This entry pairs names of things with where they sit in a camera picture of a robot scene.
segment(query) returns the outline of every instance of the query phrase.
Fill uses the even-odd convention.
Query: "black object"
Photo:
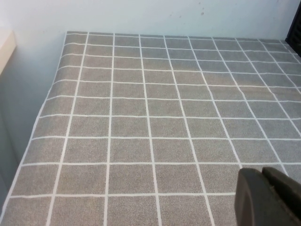
[[[234,208],[238,226],[301,226],[301,185],[272,167],[241,169]]]
[[[301,57],[301,4],[298,7],[285,41]]]

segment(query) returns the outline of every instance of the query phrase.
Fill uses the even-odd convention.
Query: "grid pattern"
[[[68,32],[1,225],[235,225],[242,167],[301,182],[283,41]]]

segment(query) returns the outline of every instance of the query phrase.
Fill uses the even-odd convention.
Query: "wooden shelf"
[[[16,48],[14,33],[10,29],[0,28],[0,74]]]

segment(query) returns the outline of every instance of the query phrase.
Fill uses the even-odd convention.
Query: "gray mat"
[[[238,170],[301,182],[283,41],[69,32],[1,225],[235,225]]]

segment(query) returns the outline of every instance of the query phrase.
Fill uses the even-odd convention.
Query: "gray wall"
[[[0,212],[54,79],[65,37],[64,32],[44,31],[15,35],[18,46],[0,75]]]

